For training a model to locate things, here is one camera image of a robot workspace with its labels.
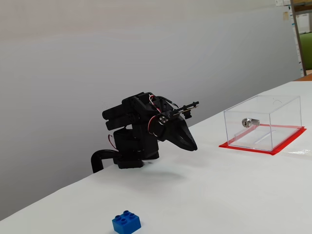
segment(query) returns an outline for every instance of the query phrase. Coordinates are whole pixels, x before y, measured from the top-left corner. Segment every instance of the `white table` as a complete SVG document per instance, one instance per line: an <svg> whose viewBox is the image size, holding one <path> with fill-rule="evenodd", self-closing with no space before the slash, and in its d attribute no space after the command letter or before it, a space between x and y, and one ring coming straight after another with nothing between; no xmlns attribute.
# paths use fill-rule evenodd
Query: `white table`
<svg viewBox="0 0 312 234"><path fill-rule="evenodd" d="M1 221L0 234L114 234L124 210L140 217L137 234L311 234L312 82L265 94L301 95L308 129L277 155L218 148L219 113L191 127L196 152L160 143L152 164L104 169Z"/></svg>

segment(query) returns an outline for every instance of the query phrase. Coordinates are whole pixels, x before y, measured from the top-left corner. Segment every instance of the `white wall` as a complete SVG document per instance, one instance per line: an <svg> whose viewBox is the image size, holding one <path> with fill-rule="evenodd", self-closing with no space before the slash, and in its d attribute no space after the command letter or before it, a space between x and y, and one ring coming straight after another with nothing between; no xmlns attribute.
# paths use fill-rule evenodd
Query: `white wall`
<svg viewBox="0 0 312 234"><path fill-rule="evenodd" d="M191 125L300 77L273 0L0 5L0 219L88 176L123 98L199 101Z"/></svg>

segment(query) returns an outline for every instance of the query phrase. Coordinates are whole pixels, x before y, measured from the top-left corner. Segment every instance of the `green object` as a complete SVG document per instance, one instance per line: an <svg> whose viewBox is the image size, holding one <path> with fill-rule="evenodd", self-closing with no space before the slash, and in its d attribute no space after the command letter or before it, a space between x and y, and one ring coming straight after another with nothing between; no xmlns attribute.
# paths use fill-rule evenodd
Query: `green object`
<svg viewBox="0 0 312 234"><path fill-rule="evenodd" d="M306 70L312 70L312 33L301 34L300 41Z"/></svg>

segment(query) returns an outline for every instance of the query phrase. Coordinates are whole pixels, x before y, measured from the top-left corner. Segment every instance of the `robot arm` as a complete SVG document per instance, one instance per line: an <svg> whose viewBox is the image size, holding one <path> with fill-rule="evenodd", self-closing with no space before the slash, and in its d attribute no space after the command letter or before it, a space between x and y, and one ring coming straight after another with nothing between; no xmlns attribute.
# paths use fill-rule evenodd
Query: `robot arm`
<svg viewBox="0 0 312 234"><path fill-rule="evenodd" d="M108 130L123 127L114 132L118 152L112 154L110 151L104 155L100 151L98 156L95 153L92 158L99 155L102 159L114 158L114 163L123 169L141 167L142 160L158 158L157 140L168 140L184 150L197 150L181 114L185 119L191 118L191 110L198 104L193 102L180 108L165 97L156 97L152 93L140 93L124 99L121 105L102 113L103 118L108 120ZM132 125L132 129L126 129L128 125Z"/></svg>

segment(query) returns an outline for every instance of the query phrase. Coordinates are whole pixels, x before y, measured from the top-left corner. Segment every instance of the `transparent plastic box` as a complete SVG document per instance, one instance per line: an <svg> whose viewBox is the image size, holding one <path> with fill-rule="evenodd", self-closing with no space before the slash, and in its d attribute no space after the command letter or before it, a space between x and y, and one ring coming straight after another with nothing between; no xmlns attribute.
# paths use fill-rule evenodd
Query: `transparent plastic box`
<svg viewBox="0 0 312 234"><path fill-rule="evenodd" d="M224 119L229 146L272 151L302 128L300 96L255 96Z"/></svg>

